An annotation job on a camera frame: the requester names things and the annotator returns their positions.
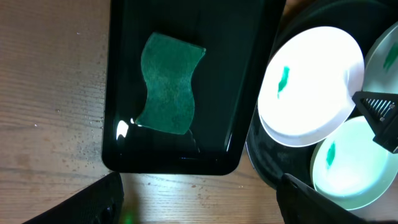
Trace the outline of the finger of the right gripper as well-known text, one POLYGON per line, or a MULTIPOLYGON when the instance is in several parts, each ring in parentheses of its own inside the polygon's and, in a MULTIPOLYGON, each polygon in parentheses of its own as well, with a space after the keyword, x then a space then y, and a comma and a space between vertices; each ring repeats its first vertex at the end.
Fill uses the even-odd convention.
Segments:
POLYGON ((397 94, 357 91, 352 100, 370 125, 373 141, 397 154, 397 94))

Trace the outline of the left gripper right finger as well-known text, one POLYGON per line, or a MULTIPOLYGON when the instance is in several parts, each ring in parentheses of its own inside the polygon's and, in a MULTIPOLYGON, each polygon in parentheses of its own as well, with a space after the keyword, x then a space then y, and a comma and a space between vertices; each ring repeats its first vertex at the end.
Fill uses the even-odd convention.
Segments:
POLYGON ((367 222, 288 173, 280 178, 276 196, 285 223, 361 224, 367 222))

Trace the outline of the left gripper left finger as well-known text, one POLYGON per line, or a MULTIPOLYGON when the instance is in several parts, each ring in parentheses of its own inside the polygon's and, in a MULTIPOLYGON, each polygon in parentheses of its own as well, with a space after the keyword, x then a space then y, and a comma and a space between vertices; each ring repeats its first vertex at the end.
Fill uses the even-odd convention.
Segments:
POLYGON ((120 173, 112 172, 24 224, 117 224, 123 201, 120 173))

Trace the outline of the white plate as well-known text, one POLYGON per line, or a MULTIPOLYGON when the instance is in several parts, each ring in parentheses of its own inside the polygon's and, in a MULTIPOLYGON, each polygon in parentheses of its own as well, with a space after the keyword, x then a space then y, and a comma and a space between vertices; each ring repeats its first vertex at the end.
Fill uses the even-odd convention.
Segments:
POLYGON ((363 81, 363 54, 350 34, 330 26, 307 29, 266 68, 257 101, 261 124, 281 145, 315 144, 346 121, 363 81))

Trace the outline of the green sponge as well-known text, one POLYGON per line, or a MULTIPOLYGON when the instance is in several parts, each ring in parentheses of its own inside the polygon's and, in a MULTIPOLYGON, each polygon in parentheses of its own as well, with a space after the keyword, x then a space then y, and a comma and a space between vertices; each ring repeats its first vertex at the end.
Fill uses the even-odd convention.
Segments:
POLYGON ((193 121, 193 73, 206 49, 154 32, 141 55, 147 97, 135 123, 145 128, 184 135, 193 121))

